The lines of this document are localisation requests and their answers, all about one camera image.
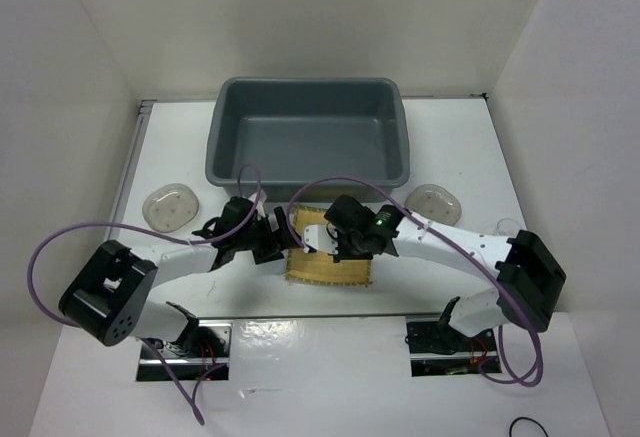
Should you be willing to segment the yellow woven bamboo mat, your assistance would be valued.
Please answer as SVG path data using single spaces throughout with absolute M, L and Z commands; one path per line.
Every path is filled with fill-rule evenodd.
M 296 204 L 293 211 L 294 229 L 302 233 L 307 225 L 327 224 L 324 209 Z M 341 261 L 334 263 L 333 258 L 321 252 L 305 253 L 294 249 L 288 253 L 285 278 L 311 285 L 321 286 L 368 286 L 371 284 L 371 262 Z

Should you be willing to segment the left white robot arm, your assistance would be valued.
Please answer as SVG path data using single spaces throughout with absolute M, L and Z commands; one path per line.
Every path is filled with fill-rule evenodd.
M 218 270 L 239 252 L 251 253 L 260 265 L 299 246 L 282 208 L 268 217 L 242 197 L 231 198 L 220 216 L 193 234 L 204 244 L 130 248 L 116 240 L 102 243 L 63 293 L 59 311 L 107 347 L 139 337 L 161 340 L 176 356 L 188 356 L 211 344 L 212 334 L 183 306 L 150 301 L 153 288 Z

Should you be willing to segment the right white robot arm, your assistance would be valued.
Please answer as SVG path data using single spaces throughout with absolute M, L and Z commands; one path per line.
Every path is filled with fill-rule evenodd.
M 540 237 L 520 230 L 492 236 L 429 220 L 405 208 L 385 205 L 377 212 L 350 196 L 325 212 L 333 228 L 334 260 L 370 260 L 377 255 L 416 258 L 453 268 L 490 288 L 455 297 L 441 314 L 438 338 L 450 350 L 500 325 L 535 333 L 547 331 L 566 282 L 566 273 Z

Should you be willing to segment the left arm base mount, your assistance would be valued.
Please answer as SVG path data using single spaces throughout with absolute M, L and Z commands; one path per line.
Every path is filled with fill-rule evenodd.
M 229 379 L 232 322 L 204 320 L 200 325 L 200 340 L 190 350 L 159 339 L 151 339 L 152 347 L 141 345 L 136 371 L 137 382 L 168 382 L 161 355 L 180 381 L 196 382 Z

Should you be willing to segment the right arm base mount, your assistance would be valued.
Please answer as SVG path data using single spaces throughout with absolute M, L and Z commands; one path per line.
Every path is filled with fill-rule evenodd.
M 466 337 L 433 316 L 405 319 L 405 344 L 413 377 L 499 374 L 501 363 L 492 330 Z

